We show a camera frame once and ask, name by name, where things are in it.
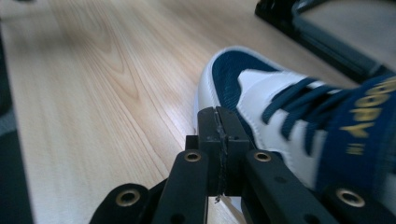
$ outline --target black metal frame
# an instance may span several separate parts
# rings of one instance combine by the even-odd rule
[[[396,223],[382,204],[345,184],[314,196],[269,151],[257,150],[235,113],[198,113],[198,135],[186,138],[170,175],[153,189],[126,184],[95,211],[97,223],[206,223],[210,196],[241,196],[247,223]]]
[[[327,0],[261,0],[255,13],[358,83],[393,73],[300,16],[324,2]]]

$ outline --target wooden floor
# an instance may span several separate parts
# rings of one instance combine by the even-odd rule
[[[116,186],[168,177],[210,57],[253,48],[295,71],[355,84],[254,16],[257,0],[0,2],[36,223],[87,223]],[[240,223],[210,200],[208,223]]]

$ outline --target blue shoelace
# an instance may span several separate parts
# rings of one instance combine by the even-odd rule
[[[291,130],[297,120],[305,120],[307,126],[304,149],[309,156],[312,153],[316,130],[326,130],[334,109],[352,93],[352,90],[339,90],[327,85],[314,89],[307,87],[314,81],[316,80],[307,77],[286,88],[274,97],[272,103],[262,113],[262,121],[268,124],[278,109],[289,112],[280,130],[287,140],[290,140]]]

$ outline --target sneaker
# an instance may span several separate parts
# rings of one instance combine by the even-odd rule
[[[351,184],[396,214],[395,76],[342,90],[231,47],[202,73],[194,114],[217,105],[235,112],[256,148],[280,155],[308,188]]]

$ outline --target black object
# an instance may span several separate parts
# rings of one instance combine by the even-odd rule
[[[91,224],[206,223],[207,197],[223,194],[242,196],[247,223],[396,223],[380,203],[343,184],[329,186],[320,202],[276,154],[254,148],[235,113],[209,107],[198,113],[198,135],[187,136],[168,179],[153,189],[115,188]]]
[[[0,34],[0,116],[11,108],[11,93],[9,91],[6,58],[3,50],[3,40]]]
[[[255,13],[358,83],[392,72],[300,17],[301,13],[324,2],[326,0],[261,0]]]
[[[17,131],[0,136],[0,223],[33,223]]]

